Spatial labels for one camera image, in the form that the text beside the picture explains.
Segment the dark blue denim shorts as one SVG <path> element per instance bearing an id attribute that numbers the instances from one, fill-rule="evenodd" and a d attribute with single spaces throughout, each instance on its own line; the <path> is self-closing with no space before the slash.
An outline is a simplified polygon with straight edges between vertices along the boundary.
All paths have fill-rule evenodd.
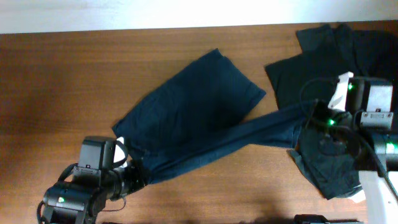
<path id="1" fill-rule="evenodd" d="M 265 94 L 214 49 L 150 92 L 113 132 L 157 184 L 249 144 L 293 148 L 306 119 L 301 106 L 246 121 Z"/>

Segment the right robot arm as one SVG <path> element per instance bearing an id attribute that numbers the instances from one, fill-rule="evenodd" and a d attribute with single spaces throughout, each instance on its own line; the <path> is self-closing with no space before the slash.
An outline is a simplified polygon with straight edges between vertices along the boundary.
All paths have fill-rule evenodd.
<path id="1" fill-rule="evenodd" d="M 332 78 L 335 92 L 326 114 L 308 116 L 313 124 L 344 132 L 354 141 L 359 181 L 368 206 L 369 223 L 397 223 L 397 114 L 394 87 L 381 78 Z"/>

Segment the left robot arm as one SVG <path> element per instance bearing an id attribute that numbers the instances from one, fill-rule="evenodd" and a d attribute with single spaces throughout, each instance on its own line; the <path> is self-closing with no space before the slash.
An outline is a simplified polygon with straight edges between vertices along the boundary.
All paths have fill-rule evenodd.
<path id="1" fill-rule="evenodd" d="M 142 163 L 128 160 L 127 147 L 115 138 L 87 136 L 80 158 L 47 189 L 37 207 L 38 223 L 95 223 L 108 200 L 126 199 L 143 189 Z"/>

